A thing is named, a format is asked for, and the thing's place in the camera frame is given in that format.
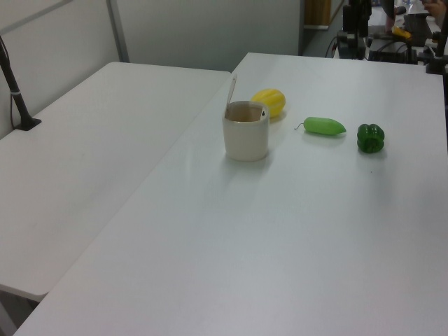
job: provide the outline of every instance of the green bell pepper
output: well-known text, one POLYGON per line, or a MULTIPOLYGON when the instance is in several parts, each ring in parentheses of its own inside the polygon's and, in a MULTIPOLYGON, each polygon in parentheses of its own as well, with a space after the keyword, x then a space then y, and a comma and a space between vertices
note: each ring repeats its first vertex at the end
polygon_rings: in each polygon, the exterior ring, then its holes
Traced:
POLYGON ((384 147, 384 131, 376 124, 358 128, 358 147, 364 153, 376 153, 384 147))

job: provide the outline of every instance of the plastic vegetable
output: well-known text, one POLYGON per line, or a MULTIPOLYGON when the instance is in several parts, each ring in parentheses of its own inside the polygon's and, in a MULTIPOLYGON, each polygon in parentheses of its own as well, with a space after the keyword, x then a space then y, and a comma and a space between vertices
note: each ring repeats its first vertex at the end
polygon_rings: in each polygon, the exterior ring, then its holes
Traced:
POLYGON ((376 124, 358 128, 358 147, 364 153, 376 153, 384 147, 384 131, 376 124))
POLYGON ((343 124, 328 118, 308 117, 303 122, 303 127, 305 127, 308 132, 325 135, 336 135, 346 132, 343 124))
POLYGON ((269 115, 271 118, 277 117, 286 104, 285 95, 277 89, 261 90, 252 97, 251 101, 267 105, 267 107, 269 107, 269 115))

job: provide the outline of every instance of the yellow object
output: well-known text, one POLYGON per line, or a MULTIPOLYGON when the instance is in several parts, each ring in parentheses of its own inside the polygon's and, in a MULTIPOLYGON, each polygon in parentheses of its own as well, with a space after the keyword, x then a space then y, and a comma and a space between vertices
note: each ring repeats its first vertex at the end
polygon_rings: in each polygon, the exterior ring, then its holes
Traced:
POLYGON ((261 90, 252 97, 251 101, 267 105, 271 118, 277 117, 286 104, 285 95, 276 89, 261 90))
POLYGON ((398 28, 397 26, 392 27, 392 34, 404 37, 405 39, 410 39, 412 37, 411 33, 405 31, 404 29, 398 28))

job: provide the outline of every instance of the black stand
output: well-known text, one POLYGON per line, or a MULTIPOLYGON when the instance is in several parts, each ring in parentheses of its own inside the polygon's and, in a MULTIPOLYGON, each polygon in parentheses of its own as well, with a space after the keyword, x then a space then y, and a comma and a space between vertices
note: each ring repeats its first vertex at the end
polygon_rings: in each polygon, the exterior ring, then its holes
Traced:
POLYGON ((342 8, 343 28, 337 33, 339 58, 362 60, 365 57, 365 42, 372 4, 365 0, 350 0, 342 8))
POLYGON ((430 51, 420 52, 419 60, 426 63, 426 73, 435 75, 445 75, 445 66, 448 64, 448 57, 444 56, 445 45, 447 44, 448 36, 448 15, 445 14, 443 19, 442 31, 440 32, 439 41, 437 43, 437 50, 435 55, 430 51))
POLYGON ((28 113, 27 106, 25 105, 22 94, 20 93, 17 82, 15 81, 14 73, 11 69, 11 65, 6 54, 6 50, 4 49, 3 43, 0 44, 0 66, 3 74, 5 75, 9 90, 11 91, 15 105, 17 106, 20 117, 22 119, 22 122, 16 128, 22 131, 29 131, 31 128, 40 124, 41 121, 39 119, 33 119, 28 113))

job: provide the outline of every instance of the white wall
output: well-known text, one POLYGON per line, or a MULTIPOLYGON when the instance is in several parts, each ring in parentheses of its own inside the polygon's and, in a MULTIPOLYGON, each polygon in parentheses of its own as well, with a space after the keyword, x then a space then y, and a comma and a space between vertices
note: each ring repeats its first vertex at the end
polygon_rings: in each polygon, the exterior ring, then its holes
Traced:
MULTIPOLYGON (((106 0, 73 0, 2 37, 31 115, 118 61, 106 0)), ((10 131, 9 88, 0 72, 0 138, 10 131)))
POLYGON ((302 0, 113 0, 134 63, 232 71, 246 53, 297 55, 302 0))

